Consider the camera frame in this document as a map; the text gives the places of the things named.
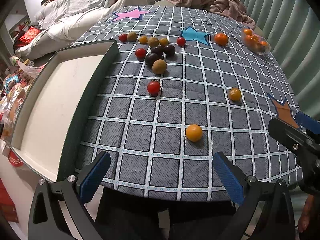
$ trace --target person's hand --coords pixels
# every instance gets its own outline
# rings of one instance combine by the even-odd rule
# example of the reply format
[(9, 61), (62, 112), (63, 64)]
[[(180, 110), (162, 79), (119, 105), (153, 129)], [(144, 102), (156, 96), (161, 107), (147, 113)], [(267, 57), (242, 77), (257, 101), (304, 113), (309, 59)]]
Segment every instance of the person's hand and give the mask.
[(299, 218), (299, 221), (298, 221), (298, 230), (300, 233), (306, 230), (310, 223), (310, 220), (313, 216), (314, 202), (315, 202), (315, 197), (312, 195), (309, 195), (308, 198), (306, 199), (301, 217)]

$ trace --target striped curtain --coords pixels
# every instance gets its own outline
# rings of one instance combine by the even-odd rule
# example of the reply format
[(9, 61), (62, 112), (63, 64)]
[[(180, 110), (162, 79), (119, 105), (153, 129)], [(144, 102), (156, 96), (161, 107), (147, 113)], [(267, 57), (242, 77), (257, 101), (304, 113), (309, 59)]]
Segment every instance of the striped curtain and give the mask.
[(271, 44), (301, 111), (320, 119), (320, 21), (306, 0), (241, 0)]

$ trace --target grid pattern tablecloth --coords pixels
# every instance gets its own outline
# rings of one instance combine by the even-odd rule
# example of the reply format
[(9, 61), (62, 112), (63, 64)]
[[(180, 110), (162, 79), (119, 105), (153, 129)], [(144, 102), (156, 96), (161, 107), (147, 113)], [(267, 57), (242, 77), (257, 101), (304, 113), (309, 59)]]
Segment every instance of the grid pattern tablecloth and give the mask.
[[(118, 13), (136, 8), (125, 7)], [(141, 10), (153, 12), (121, 20), (111, 14), (74, 44), (136, 31), (139, 36), (166, 37), (176, 48), (173, 58), (164, 58), (167, 72), (156, 75), (134, 55), (141, 47), (149, 52), (148, 46), (118, 41), (120, 53), (92, 105), (76, 171), (106, 150), (111, 155), (102, 183), (106, 187), (168, 200), (224, 200), (228, 195), (212, 167), (212, 155), (223, 151), (245, 174), (259, 180), (299, 181), (302, 173), (294, 154), (267, 130), (277, 107), (287, 108), (293, 116), (299, 111), (271, 53), (258, 56), (247, 49), (239, 37), (243, 26), (228, 18), (180, 7), (144, 6)], [(181, 30), (189, 26), (208, 33), (208, 45), (187, 41), (185, 47), (177, 46)], [(213, 42), (212, 34), (221, 31), (230, 38), (227, 47)], [(152, 79), (161, 82), (157, 97), (146, 91)], [(242, 92), (238, 104), (228, 99), (232, 87)], [(192, 123), (204, 131), (198, 143), (185, 138), (185, 129)]]

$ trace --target pink star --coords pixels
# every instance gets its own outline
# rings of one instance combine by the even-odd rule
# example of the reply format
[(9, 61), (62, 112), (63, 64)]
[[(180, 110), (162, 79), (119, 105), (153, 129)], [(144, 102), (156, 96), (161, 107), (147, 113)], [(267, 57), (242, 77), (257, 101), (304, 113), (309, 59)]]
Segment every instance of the pink star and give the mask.
[(130, 12), (113, 13), (116, 16), (116, 18), (114, 18), (110, 22), (118, 21), (118, 20), (121, 20), (124, 18), (132, 18), (132, 19), (136, 19), (136, 20), (142, 20), (142, 16), (146, 13), (149, 13), (149, 12), (154, 12), (154, 11), (141, 11), (140, 7), (138, 7)]

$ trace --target white tray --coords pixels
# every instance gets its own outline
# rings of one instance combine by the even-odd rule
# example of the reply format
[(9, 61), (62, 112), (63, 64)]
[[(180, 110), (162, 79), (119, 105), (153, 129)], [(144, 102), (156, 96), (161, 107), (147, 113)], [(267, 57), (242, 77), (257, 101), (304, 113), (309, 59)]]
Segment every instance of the white tray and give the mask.
[(115, 40), (59, 50), (29, 90), (10, 147), (45, 179), (60, 181), (74, 172), (89, 107), (118, 52)]

